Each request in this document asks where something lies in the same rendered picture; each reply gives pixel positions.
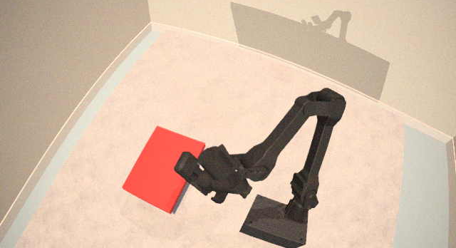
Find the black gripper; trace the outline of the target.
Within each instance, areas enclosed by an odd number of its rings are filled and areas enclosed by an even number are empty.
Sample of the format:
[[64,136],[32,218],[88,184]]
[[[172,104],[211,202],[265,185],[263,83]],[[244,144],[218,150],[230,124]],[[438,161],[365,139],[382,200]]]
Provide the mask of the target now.
[[211,200],[214,203],[222,204],[228,193],[220,192],[216,188],[216,180],[213,180],[205,170],[201,170],[197,163],[197,158],[192,153],[189,151],[182,152],[174,171],[203,195],[207,196],[210,192],[216,192]]

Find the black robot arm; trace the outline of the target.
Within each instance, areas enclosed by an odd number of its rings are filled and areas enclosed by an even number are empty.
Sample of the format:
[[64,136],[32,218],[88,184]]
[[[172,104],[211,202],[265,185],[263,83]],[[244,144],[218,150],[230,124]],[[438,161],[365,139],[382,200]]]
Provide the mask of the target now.
[[247,179],[264,181],[274,169],[280,152],[308,118],[316,115],[317,124],[306,162],[302,170],[293,174],[290,184],[294,197],[289,200],[284,212],[285,218],[303,224],[307,212],[319,203],[316,195],[318,174],[333,127],[343,117],[345,108],[345,98],[330,88],[299,96],[266,140],[246,153],[229,154],[221,144],[205,148],[197,161],[216,180],[216,188],[220,192],[241,195],[246,199],[253,188]]

